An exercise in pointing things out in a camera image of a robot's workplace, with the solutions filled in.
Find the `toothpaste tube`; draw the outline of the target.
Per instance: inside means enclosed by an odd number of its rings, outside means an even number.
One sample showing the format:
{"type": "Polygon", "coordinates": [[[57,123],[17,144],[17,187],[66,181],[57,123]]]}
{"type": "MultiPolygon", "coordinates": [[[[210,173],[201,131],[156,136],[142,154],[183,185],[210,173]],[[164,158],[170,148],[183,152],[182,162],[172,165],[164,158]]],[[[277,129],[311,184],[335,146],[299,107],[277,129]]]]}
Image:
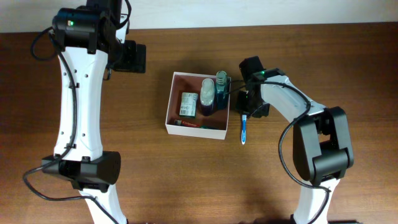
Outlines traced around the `toothpaste tube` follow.
{"type": "Polygon", "coordinates": [[[183,121],[183,120],[180,120],[180,119],[176,119],[174,121],[174,125],[176,125],[176,126],[184,126],[184,127],[189,127],[189,128],[201,128],[201,129],[215,129],[215,130],[217,130],[217,128],[214,128],[214,127],[211,127],[211,126],[194,124],[194,123],[190,123],[188,121],[183,121]]]}

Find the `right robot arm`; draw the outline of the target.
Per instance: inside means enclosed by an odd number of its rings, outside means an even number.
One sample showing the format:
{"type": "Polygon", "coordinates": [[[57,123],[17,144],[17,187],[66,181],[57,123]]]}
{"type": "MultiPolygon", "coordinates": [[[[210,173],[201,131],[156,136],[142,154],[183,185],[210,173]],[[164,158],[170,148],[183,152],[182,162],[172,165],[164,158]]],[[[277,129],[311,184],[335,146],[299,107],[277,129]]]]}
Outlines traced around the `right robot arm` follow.
{"type": "Polygon", "coordinates": [[[264,68],[257,56],[245,58],[239,69],[244,81],[236,105],[241,121],[268,116],[270,107],[288,121],[278,155],[287,175],[301,186],[290,221],[328,223],[333,192],[354,164],[345,111],[312,100],[281,69],[264,68]]]}

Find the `teal mouthwash bottle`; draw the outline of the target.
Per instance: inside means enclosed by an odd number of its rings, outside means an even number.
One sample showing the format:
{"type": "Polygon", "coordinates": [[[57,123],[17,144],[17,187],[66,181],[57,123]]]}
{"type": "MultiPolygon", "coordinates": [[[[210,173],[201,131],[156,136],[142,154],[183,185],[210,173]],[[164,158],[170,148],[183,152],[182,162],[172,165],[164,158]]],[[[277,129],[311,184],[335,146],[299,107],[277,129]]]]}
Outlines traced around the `teal mouthwash bottle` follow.
{"type": "Polygon", "coordinates": [[[218,110],[223,110],[228,104],[230,78],[227,73],[220,70],[216,73],[216,105],[218,110]]]}

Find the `blue white toothbrush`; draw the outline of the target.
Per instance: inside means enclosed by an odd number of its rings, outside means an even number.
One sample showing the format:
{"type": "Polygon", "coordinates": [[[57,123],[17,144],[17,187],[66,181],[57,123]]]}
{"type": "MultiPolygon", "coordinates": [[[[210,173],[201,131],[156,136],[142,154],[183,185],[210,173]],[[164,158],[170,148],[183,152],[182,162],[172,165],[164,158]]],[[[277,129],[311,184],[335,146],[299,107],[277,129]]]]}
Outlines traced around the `blue white toothbrush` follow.
{"type": "Polygon", "coordinates": [[[246,123],[247,123],[247,115],[243,114],[241,116],[241,144],[245,145],[246,143],[246,123]]]}

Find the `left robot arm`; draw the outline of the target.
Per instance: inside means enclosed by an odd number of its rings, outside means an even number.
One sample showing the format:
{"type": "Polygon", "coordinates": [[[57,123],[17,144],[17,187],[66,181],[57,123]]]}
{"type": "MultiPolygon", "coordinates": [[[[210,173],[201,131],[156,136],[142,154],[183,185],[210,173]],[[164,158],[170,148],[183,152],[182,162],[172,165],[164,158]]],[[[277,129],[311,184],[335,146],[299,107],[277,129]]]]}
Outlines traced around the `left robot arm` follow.
{"type": "Polygon", "coordinates": [[[49,29],[62,73],[60,128],[43,172],[67,180],[95,223],[126,223],[116,191],[121,156],[101,143],[101,88],[112,72],[144,73],[146,47],[127,40],[128,1],[63,8],[49,29]]]}

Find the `clear pump soap bottle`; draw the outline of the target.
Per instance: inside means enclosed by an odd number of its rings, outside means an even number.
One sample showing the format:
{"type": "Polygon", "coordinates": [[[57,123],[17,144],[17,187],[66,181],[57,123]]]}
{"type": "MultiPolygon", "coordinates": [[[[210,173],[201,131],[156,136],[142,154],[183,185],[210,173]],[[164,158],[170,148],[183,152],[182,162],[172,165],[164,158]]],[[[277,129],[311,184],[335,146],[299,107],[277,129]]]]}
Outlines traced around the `clear pump soap bottle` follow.
{"type": "Polygon", "coordinates": [[[213,79],[206,78],[202,81],[200,90],[200,108],[203,116],[213,113],[215,106],[215,84],[213,79]]]}

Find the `green white soap box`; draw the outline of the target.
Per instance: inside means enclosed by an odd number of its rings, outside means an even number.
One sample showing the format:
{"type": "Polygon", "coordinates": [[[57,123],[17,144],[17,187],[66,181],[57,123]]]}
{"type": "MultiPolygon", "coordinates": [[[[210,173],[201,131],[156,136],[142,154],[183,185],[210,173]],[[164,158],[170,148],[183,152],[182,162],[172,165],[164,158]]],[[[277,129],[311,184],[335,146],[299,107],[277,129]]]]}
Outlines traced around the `green white soap box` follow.
{"type": "Polygon", "coordinates": [[[195,118],[197,112],[197,93],[183,92],[180,104],[179,116],[195,118]]]}

